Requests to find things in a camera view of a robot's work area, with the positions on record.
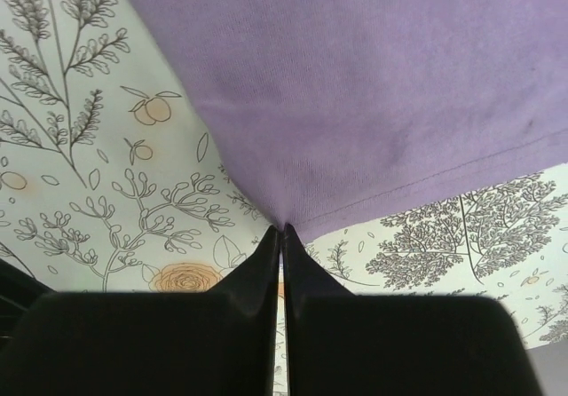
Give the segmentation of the purple t shirt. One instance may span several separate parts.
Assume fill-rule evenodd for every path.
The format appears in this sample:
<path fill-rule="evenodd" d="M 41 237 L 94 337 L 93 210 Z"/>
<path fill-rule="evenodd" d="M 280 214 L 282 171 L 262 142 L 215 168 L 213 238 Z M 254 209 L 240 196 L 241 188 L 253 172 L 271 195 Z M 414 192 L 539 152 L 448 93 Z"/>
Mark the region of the purple t shirt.
<path fill-rule="evenodd" d="M 129 0 L 234 184 L 313 239 L 567 159 L 567 0 Z"/>

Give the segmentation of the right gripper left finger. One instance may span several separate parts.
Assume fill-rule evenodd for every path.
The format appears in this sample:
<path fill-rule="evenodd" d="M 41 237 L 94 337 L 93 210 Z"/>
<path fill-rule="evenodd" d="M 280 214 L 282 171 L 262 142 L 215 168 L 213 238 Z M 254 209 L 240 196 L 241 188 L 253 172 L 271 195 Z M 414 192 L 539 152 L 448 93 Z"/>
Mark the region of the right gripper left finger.
<path fill-rule="evenodd" d="M 279 242 L 268 229 L 204 292 L 40 297 L 1 352 L 2 394 L 271 394 Z"/>

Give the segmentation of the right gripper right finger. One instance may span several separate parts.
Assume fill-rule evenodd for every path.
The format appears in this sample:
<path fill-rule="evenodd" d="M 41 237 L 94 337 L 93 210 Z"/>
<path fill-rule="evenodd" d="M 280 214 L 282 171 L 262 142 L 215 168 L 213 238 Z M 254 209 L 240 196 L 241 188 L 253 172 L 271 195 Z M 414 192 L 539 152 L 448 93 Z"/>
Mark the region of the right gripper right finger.
<path fill-rule="evenodd" d="M 499 302 L 353 294 L 306 253 L 293 226 L 281 253 L 290 394 L 540 394 Z"/>

